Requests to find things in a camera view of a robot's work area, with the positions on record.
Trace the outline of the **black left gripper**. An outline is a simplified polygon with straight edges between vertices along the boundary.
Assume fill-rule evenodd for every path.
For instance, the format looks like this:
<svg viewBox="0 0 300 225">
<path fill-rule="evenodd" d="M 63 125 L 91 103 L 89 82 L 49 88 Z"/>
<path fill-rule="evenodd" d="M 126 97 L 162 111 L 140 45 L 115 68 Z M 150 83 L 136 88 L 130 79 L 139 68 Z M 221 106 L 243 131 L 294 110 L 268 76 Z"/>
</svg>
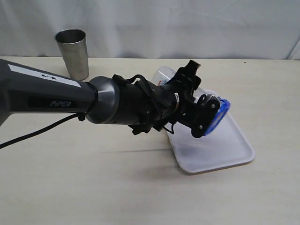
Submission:
<svg viewBox="0 0 300 225">
<path fill-rule="evenodd" d="M 194 138 L 201 138 L 220 108 L 218 99 L 205 101 L 205 94 L 201 95 L 199 99 L 193 97 L 194 91 L 201 83 L 201 78 L 196 75 L 200 66 L 198 62 L 190 60 L 162 86 L 164 90 L 175 96 L 174 110 L 162 122 L 163 127 L 168 123 L 171 124 L 171 129 L 168 132 L 172 134 L 174 133 L 173 126 L 178 122 L 190 128 Z"/>
</svg>

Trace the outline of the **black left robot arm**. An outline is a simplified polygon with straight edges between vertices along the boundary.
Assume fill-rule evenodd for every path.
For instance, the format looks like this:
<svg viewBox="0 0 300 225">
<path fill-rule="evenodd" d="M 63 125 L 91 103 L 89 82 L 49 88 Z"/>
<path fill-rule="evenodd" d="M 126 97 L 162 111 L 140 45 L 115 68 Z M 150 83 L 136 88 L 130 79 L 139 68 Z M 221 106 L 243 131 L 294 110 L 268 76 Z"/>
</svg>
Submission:
<svg viewBox="0 0 300 225">
<path fill-rule="evenodd" d="M 200 138 L 211 130 L 221 103 L 211 94 L 194 97 L 199 66 L 191 60 L 158 86 L 142 75 L 81 82 L 1 60 L 0 120 L 15 113 L 71 113 L 94 124 L 127 125 L 134 135 L 180 123 Z"/>
</svg>

